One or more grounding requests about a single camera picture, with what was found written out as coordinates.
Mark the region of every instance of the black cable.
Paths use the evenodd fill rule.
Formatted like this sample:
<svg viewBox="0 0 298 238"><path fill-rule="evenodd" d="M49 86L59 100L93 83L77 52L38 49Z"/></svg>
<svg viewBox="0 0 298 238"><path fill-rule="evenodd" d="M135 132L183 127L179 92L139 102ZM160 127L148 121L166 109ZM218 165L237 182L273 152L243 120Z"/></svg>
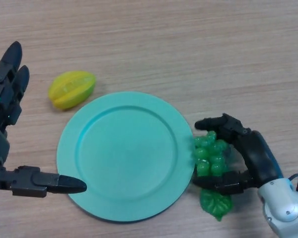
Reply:
<svg viewBox="0 0 298 238"><path fill-rule="evenodd" d="M291 175L291 176L289 177L289 180L292 181L292 180L295 179L295 178L298 178L298 174Z"/></svg>

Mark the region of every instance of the round plate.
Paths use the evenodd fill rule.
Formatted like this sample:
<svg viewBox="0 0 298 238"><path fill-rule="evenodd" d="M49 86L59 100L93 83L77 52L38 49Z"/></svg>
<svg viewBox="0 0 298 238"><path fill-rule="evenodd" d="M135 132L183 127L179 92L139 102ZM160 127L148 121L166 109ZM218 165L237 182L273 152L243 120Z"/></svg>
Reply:
<svg viewBox="0 0 298 238"><path fill-rule="evenodd" d="M152 95L120 92L80 109L65 127L57 168L83 180L70 198L109 221L134 222L172 205L188 186L193 135L184 117Z"/></svg>

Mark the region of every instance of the robotic hand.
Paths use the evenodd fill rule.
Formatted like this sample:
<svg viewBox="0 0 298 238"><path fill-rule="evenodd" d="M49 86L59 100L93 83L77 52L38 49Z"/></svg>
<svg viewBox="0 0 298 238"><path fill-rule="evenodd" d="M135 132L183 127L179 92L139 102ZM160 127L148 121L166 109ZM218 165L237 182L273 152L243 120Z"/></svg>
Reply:
<svg viewBox="0 0 298 238"><path fill-rule="evenodd" d="M11 190L12 195L45 197L51 193L80 193L87 190L86 184L69 176L44 173L39 167L20 166L7 171L3 166L9 153L6 127L15 125L20 114L20 101L29 82L29 69L19 69L22 47L14 42L0 61L0 190Z"/></svg>
<svg viewBox="0 0 298 238"><path fill-rule="evenodd" d="M221 177L195 177L193 184L222 195L258 188L264 216L274 233L280 238L298 238L298 184L295 189L291 183L298 174L284 178L262 135L244 128L239 120L227 114L198 121L195 128L215 131L217 139L233 145L242 155L247 170L242 173L226 172Z"/></svg>

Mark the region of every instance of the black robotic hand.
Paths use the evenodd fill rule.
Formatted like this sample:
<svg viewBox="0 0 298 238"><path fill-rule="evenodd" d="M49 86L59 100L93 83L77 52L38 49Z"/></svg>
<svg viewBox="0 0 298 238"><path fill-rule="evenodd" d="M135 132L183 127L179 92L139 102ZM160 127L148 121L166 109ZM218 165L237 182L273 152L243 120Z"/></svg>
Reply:
<svg viewBox="0 0 298 238"><path fill-rule="evenodd" d="M195 123L197 130L215 131L217 139L231 144L243 157L247 170L243 173L229 171L221 177L193 178L193 184L222 195L243 193L245 189L259 188L269 181L283 178L282 171L262 135L244 128L242 123L223 114L219 118L207 118Z"/></svg>
<svg viewBox="0 0 298 238"><path fill-rule="evenodd" d="M14 42L0 60L0 189L29 197L45 197L47 192L84 192L86 184L76 178L43 173L39 167L20 166L14 171L4 167L10 148L6 127L15 125L21 114L20 102L30 78L27 66L19 69L21 59L21 44Z"/></svg>

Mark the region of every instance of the wood grain surface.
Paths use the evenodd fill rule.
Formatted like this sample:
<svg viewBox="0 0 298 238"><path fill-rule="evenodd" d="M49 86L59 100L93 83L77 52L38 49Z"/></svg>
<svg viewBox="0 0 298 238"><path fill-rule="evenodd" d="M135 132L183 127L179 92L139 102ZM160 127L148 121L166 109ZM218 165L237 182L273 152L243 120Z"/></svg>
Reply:
<svg viewBox="0 0 298 238"><path fill-rule="evenodd" d="M23 46L30 83L8 128L6 166L56 172L62 130L84 104L58 112L47 91L64 71L97 75L91 101L135 90L174 105L192 125L222 113L260 131L285 176L298 172L298 0L0 0L0 58ZM274 238L256 191L217 222L189 187L167 211L114 225L66 195L0 191L0 238Z"/></svg>

